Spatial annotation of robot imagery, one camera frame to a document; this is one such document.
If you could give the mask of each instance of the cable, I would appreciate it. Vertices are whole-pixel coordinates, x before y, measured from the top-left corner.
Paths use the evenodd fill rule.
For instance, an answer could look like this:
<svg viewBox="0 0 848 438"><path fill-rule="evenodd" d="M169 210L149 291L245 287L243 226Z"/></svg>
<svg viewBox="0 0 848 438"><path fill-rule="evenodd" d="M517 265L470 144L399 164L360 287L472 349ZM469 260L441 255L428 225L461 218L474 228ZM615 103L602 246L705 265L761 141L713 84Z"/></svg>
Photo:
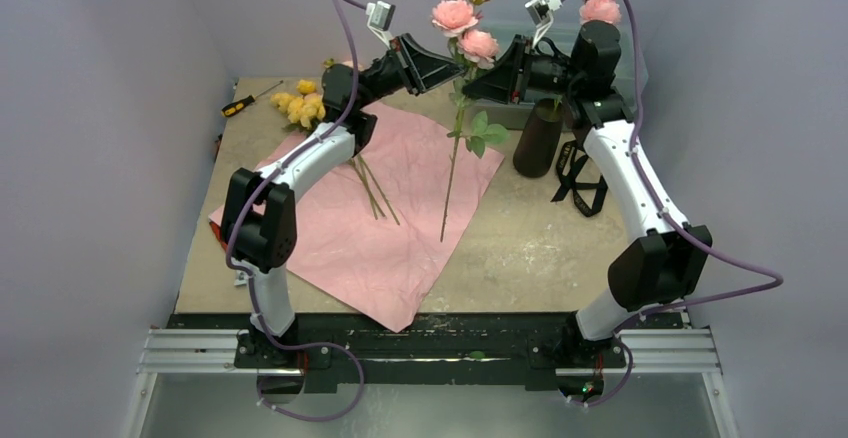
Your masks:
<svg viewBox="0 0 848 438"><path fill-rule="evenodd" d="M609 399L611 399L613 396L615 396L616 393L619 392L619 390L621 390L621 388L624 387L624 384L627 383L627 380L630 378L630 374L633 371L633 353L631 353L630 349L624 344L624 342L618 336L618 334L621 332L621 330L623 328L630 326L636 320L638 320L638 319L640 319L641 317L644 317L644 316L653 315L655 313L660 313L660 312L667 311L667 310L684 308L684 307L687 307L687 306L702 305L704 303L711 303L711 302L714 302L714 301L726 300L728 298L735 298L737 296L744 296L744 295L749 295L751 293L766 291L766 290L770 290L772 288L777 288L778 286L782 285L783 281L784 281L783 275L781 275L777 271L771 270L771 269L766 268L764 266L755 265L755 264L752 264L752 263L747 263L743 260L740 260L738 258L734 258L734 257L732 257L732 256L730 256L730 255L728 255L724 252L716 250L716 249L702 243L700 240L698 240L697 238L692 236L689 232L684 230L683 227L679 223L674 221L674 218L671 217L668 210L664 207L662 199L660 198L659 194L657 193L657 190L654 189L653 184L651 184L651 180L648 178L647 173L645 173L645 169L642 167L642 163L639 161L639 153L635 150L636 145L638 143L637 140L639 138L639 131L641 131L641 129L642 129L642 121L644 119L644 110L643 110L643 106L642 106L642 94L639 92L640 85L641 85L641 76L642 76L641 71L642 71L643 63L642 63L642 60L639 59L639 52L641 50L640 50L640 47L639 47L639 33L636 30L636 18L633 14L633 7L630 4L630 0L621 0L621 1L624 2L624 7L627 9L627 17L630 19L630 34L632 35L632 38L633 38L633 40L632 40L633 41L633 60L634 60L634 69L635 69L634 73L636 75L635 79L634 79L634 88L636 89L636 93L635 93L635 95L636 95L636 119L635 119L634 125L633 125L633 132L630 134L630 145L629 145L630 158L633 160L633 166L636 168L636 173L639 175L639 179L642 181L642 184L645 186L645 189L648 191L648 194L651 196L651 200L653 200L654 205L657 207L657 213L662 216L662 218L669 224L669 226L674 228L674 231L676 231L680 236L682 236L683 239L685 239L686 241L691 243L692 246L694 246L695 248L698 248L699 250L701 250L704 253L712 256L713 258L716 258L719 261L727 263L731 266L735 266L737 268L740 268L740 269L743 269L743 270L746 270L746 271L750 271L750 272L756 273L758 275L767 276L767 277L771 278L772 281L768 282L768 283L761 284L761 285L742 288L742 289L735 290L735 291L728 291L728 292L725 292L725 293L718 293L718 294L715 294L715 295L705 296L703 298L693 298L691 300L685 300L685 301L681 301L681 302L678 302L678 303L670 303L668 305L655 306L653 308L649 308L645 311L642 311L642 312L640 312L636 315L633 315L630 318L628 318L627 320L625 320L623 323L618 325L618 327L616 327L614 335L615 335L616 340L620 344L620 346L627 352L627 356L628 356L627 371L625 371L624 377L621 379L621 381L618 383L618 385L609 394L605 395L604 397L602 397L601 399L599 399L599 400L597 400L593 403L586 404L586 406L588 406L588 407L598 406L602 403L605 403Z"/></svg>
<svg viewBox="0 0 848 438"><path fill-rule="evenodd" d="M357 8L361 8L363 10L365 9L365 5L363 5L359 2L356 2L354 0L341 0L341 1L344 1L344 2L346 2L350 5L353 5ZM339 0L333 0L333 6L336 8L336 13L338 13L339 20L342 23L342 28L344 29L345 38L347 39L347 44L350 47L351 59L353 60L353 83L352 83L352 86L351 86L350 99L347 102L347 106L345 107L344 111L342 111L342 114L339 117L339 119L336 120L336 122L333 123L333 125L323 135L321 135L320 138L314 138L314 137L310 138L302 146L294 149L291 153L289 153L283 159L283 161L279 164L279 166L277 166L277 168L275 168L270 174L268 174L268 176L264 180L262 180L262 182L259 184L259 186L256 187L256 190L253 192L253 194L251 194L250 197L247 199L247 202L245 203L244 207L242 207L241 213L239 213L238 219L236 220L235 224L233 225L233 230L230 233L231 238L238 236L238 232L241 229L242 223L244 223L244 219L247 216L247 213L253 208L253 204L256 202L256 199L259 197L259 195L262 193L262 191L274 180L274 178L279 176L280 173L282 173L282 171L287 166L289 166L292 163L292 161L294 161L295 158L297 158L298 156L303 154L309 148L312 148L313 146L315 146L317 143L319 143L319 141L323 141L324 138L327 138L336 128L341 126L341 124L344 122L345 119L347 119L348 115L350 114L351 110L353 109L353 105L354 105L354 102L356 100L356 92L359 89L359 63L356 59L356 47L353 43L353 33L351 33L351 31L350 31L350 25L348 25L347 19L344 16L344 12L342 11L341 4L339 3ZM365 392L365 372L362 369L362 364L359 363L359 360L356 358L356 356L354 356L353 353L351 353L349 350L345 349L345 347L337 345L335 343L320 342L320 343L306 343L306 344L303 344L303 345L289 346L289 345L284 345L284 344L280 343L279 341L277 341L277 339L274 337L274 335L271 334L271 330L268 329L268 325L265 322L265 317L262 315L262 311L259 309L259 302L256 298L256 287L254 285L255 275L253 274L253 270L251 270L250 268L247 268L245 266L241 266L241 265L235 263L235 261L233 261L233 251L235 250L235 244L236 244L235 239L230 239L229 243L227 243L227 255L226 255L227 266L229 268L233 269L233 270L243 272L245 274L245 276L247 277L247 289L248 289L248 293L250 294L250 303L253 307L253 313L256 315L257 320L259 321L259 325L262 328L262 332L265 333L265 337L268 339L268 341L272 345L274 345L274 347L279 348L281 350L285 350L285 351L300 351L300 350L305 350L305 349L308 349L308 348L317 348L317 347L328 347L328 348L333 348L333 349L339 350L342 353L344 353L345 355L347 355L353 361L353 364L356 366L356 371L359 373L359 387L356 390L356 396L353 397L353 400L345 408L343 408L342 410L340 410L336 413L332 413L330 415L307 416L307 415L301 415L299 413L295 413L295 412L292 412L292 411L288 411L288 410L285 410L283 408L279 408L279 407L277 407L277 405L273 405L273 404L269 403L268 400L266 400L262 396L261 389L259 388L259 385L257 384L257 392L259 393L259 404L262 404L262 405L268 407L270 410L276 411L277 413L280 413L280 414L283 414L283 415L286 415L286 416L289 416L289 417L292 417L292 418L295 418L295 419L298 419L298 420L310 421L310 422L332 421L332 420L335 420L336 418L344 416L345 414L347 414L350 410L352 410L359 403L359 400L362 399L362 394Z"/></svg>

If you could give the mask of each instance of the yellow and black screwdriver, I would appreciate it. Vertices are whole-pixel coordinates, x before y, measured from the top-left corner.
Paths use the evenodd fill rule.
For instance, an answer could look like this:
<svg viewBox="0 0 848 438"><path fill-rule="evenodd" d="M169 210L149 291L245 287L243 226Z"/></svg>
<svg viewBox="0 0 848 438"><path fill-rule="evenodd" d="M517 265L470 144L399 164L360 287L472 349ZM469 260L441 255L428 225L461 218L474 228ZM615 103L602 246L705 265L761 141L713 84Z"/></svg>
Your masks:
<svg viewBox="0 0 848 438"><path fill-rule="evenodd" d="M233 116L239 114L243 109L247 108L248 105L251 105L254 102L256 102L257 98L264 95L265 93L268 93L269 91L273 90L274 88L282 85L283 81L285 81L285 80L280 80L279 82L275 83L274 86L272 86L271 88L268 88L267 90L263 91L262 93L259 93L256 96L247 95L247 97L245 97L245 98L242 98L238 101L234 101L234 102L230 103L229 105L221 108L221 114L224 115L227 118L230 118L230 117L233 117Z"/></svg>

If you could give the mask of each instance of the black ribbon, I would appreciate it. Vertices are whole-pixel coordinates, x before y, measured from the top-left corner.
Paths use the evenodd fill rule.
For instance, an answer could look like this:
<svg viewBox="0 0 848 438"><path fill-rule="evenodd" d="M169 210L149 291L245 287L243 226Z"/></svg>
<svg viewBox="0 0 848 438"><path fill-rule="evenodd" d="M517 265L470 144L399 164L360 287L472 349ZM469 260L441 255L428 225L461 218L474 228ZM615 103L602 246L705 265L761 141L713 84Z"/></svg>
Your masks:
<svg viewBox="0 0 848 438"><path fill-rule="evenodd" d="M554 197L552 203L562 201L568 195L570 190L574 190L571 198L574 200L574 206L580 210L580 213L585 217L595 216L601 212L604 207L604 199L607 196L607 182L602 176L597 183L579 183L577 176L583 170L583 166L589 161L589 155L583 155L577 158L577 141L569 141L562 145L557 159L556 170L559 176L560 187ZM566 164L569 165L568 173L565 172ZM586 200L580 196L577 190L595 190L595 199L590 207L586 204Z"/></svg>

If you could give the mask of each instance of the wooden tabletop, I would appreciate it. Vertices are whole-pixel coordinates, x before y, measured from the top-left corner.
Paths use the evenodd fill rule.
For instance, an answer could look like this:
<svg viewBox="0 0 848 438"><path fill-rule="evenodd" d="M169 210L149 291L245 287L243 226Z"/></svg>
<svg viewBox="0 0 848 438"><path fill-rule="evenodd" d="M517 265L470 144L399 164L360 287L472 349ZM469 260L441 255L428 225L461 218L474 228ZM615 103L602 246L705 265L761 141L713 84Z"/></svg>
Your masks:
<svg viewBox="0 0 848 438"><path fill-rule="evenodd" d="M235 93L259 93L281 78L242 78ZM300 78L286 78L275 92L294 92ZM387 105L420 113L452 127L456 114L448 86L414 97L399 92ZM234 272L224 264L224 251L207 216L224 203L232 173L254 168L285 139L282 115L268 96L227 121L209 190L191 244L178 313L247 313L244 287L233 285ZM569 196L550 203L559 182L553 170L539 179L520 176L512 167L512 151L520 132L497 146L505 159L471 224L442 271L422 312L569 311L588 304L606 287L609 264L626 247L621 216L607 194L603 211L583 217ZM563 134L562 140L571 135ZM590 162L581 181L597 180ZM289 272L289 293L298 312L354 311Z"/></svg>

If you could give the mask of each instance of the pink paper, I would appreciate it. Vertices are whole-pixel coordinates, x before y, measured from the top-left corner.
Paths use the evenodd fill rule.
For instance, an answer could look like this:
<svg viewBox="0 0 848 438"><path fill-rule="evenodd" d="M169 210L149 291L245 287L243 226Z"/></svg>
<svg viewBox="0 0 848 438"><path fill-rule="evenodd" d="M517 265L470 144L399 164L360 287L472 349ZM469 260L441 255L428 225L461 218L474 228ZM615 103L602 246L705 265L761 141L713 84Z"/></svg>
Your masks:
<svg viewBox="0 0 848 438"><path fill-rule="evenodd" d="M427 117L374 103L377 127L362 156L389 198L401 226L375 220L368 196L348 165L336 167L297 205L298 241L288 269L392 331L412 323L421 301L471 222L503 154L457 157L445 230L439 242L453 140ZM303 141L291 135L264 166ZM209 215L221 222L222 208Z"/></svg>

